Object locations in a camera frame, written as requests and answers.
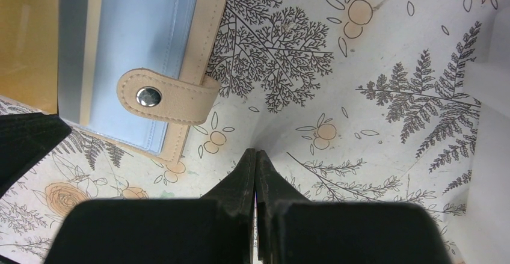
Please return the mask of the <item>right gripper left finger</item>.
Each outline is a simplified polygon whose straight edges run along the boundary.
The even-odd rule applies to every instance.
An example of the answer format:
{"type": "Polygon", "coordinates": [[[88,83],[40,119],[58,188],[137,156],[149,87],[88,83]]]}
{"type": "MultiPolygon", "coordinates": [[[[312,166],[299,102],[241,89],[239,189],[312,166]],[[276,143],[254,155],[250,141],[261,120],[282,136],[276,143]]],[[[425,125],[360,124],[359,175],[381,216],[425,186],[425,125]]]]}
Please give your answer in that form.
{"type": "Polygon", "coordinates": [[[256,151],[200,198],[89,200],[46,263],[251,263],[256,151]]]}

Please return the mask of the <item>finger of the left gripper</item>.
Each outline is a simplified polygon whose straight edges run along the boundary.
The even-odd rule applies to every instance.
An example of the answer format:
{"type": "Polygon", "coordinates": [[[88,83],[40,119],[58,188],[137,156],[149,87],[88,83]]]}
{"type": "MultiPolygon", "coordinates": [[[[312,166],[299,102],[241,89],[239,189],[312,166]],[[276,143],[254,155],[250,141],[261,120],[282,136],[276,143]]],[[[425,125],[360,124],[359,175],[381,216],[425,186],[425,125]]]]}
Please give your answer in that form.
{"type": "Polygon", "coordinates": [[[71,134],[56,114],[1,116],[1,196],[71,134]]]}

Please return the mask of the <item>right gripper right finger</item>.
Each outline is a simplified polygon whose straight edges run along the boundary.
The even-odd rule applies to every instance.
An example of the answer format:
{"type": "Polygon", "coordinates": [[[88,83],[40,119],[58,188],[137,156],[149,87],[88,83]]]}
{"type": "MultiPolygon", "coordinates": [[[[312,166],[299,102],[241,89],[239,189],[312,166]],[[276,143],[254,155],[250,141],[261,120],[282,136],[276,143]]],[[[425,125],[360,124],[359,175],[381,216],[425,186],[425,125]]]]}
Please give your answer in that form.
{"type": "Polygon", "coordinates": [[[450,263],[432,218],[413,204],[310,201],[256,156],[263,263],[450,263]]]}

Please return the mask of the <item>beige card holder wallet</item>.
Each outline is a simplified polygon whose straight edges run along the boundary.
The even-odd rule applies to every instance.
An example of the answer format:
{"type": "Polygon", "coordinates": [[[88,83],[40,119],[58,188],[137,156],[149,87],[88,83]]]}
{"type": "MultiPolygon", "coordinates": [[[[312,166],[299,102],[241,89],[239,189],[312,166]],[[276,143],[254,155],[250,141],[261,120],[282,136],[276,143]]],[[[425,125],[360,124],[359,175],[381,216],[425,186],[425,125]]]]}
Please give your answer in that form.
{"type": "Polygon", "coordinates": [[[220,83],[206,74],[226,0],[58,0],[58,114],[171,166],[220,83]]]}

